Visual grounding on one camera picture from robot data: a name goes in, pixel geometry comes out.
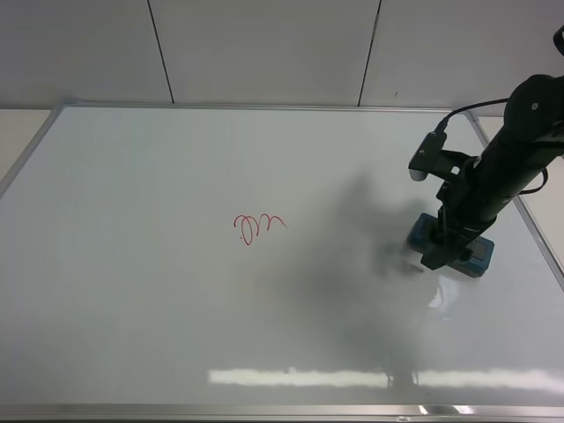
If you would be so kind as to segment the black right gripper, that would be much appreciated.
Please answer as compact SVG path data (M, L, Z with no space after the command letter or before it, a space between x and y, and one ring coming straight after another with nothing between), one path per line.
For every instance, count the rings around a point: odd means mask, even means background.
M438 229L432 229L420 262L437 270L458 260L466 263L472 249L462 248L450 234L481 234L499 212L538 175L546 174L544 154L442 153L435 175L444 180L437 198Z

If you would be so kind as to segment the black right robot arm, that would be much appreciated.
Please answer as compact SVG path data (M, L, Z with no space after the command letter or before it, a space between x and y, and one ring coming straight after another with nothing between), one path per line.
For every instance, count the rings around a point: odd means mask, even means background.
M412 156L414 181L432 174L442 179L435 219L420 217L410 235L430 270L471 260L471 244L514 197L563 153L563 79L534 75L505 99L501 129L478 156L445 149L443 118Z

